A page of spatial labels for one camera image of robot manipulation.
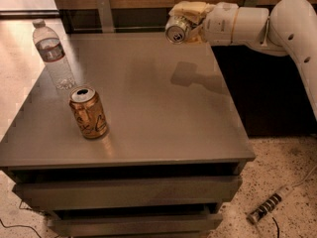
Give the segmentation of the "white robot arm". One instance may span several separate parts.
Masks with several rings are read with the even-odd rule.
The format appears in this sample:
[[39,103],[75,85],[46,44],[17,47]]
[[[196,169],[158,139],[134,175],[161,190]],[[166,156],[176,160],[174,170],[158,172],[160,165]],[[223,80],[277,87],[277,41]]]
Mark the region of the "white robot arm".
[[182,1],[169,11],[165,36],[173,44],[246,46],[290,56],[317,117],[317,14],[307,0],[281,0],[271,10]]

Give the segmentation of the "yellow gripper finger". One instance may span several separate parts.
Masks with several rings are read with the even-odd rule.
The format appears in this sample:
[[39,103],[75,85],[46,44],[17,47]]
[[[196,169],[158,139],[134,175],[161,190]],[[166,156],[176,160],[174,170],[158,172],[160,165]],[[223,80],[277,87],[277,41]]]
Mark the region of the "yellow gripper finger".
[[199,25],[189,32],[188,38],[185,41],[187,44],[205,43],[203,25]]
[[199,25],[215,7],[215,4],[206,2],[181,1],[169,11],[169,20],[185,18],[190,23]]

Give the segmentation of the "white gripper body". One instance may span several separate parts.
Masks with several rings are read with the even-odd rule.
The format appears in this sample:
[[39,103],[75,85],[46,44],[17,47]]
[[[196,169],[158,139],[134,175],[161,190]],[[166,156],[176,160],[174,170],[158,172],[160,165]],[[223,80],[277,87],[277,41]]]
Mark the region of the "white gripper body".
[[237,4],[220,2],[206,15],[203,36],[211,46],[229,46],[232,43],[238,10]]

